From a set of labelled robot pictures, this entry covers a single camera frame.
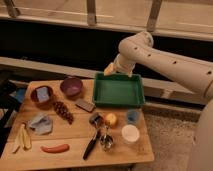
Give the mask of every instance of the grapes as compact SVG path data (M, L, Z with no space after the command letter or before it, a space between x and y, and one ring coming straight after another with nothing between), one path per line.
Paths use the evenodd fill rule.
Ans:
M60 101L56 101L53 103L54 111L63 119L66 119L69 124L73 122L73 115L69 112L67 106Z

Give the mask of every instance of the sausage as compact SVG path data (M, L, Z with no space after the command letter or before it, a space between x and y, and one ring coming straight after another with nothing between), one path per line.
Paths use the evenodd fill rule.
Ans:
M61 153L69 150L70 146L68 144L62 144L55 147L44 147L41 146L41 150L46 153Z

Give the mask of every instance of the wooden table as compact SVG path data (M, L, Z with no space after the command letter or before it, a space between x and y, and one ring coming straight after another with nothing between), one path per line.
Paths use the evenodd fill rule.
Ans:
M88 120L91 113L88 113L75 105L75 100L66 98L59 89L61 81L35 81L31 82L26 91L24 102L13 124L12 130L5 145L4 152L0 159L0 170L34 170L50 168L86 167L99 165L127 164L150 162L154 160L152 147L147 133L143 112L141 114L140 134L141 138L137 145L130 147L124 143L121 137L121 128L126 124L125 113L127 109L96 108L93 112L99 112L102 116L113 112L118 116L116 128L110 129L109 133L114 139L114 146L110 151L101 149L99 142L88 159L82 159L88 142L93 136L95 129ZM57 100L64 102L74 115L74 122L69 125L61 119L53 110L40 109L30 100L32 90L40 85L49 85L53 88ZM83 80L84 89L82 97L91 102L93 93L93 80ZM49 135L36 135L28 129L32 140L32 148L28 151L19 149L12 154L14 139L18 128L23 122L32 119L38 112L48 114L53 119L53 131ZM50 154L41 151L40 146L57 146L67 143L70 150Z

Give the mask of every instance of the green tray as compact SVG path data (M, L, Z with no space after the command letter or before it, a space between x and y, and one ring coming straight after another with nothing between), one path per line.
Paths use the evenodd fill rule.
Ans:
M104 76L97 73L93 89L93 102L105 107L141 107L145 103L141 76L124 74Z

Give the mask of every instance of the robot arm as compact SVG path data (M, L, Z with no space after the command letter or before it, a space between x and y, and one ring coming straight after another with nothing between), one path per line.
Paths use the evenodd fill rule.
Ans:
M213 65L210 62L163 52L152 46L153 39L148 32L122 40L119 54L105 69L105 75L118 71L131 76L135 64L139 63L203 97L213 97Z
M213 65L210 62L162 52L152 48L147 32L122 40L119 54L104 74L123 72L131 76L136 63L145 65L186 88L210 99L204 108L195 133L195 145L189 157L188 171L213 170Z

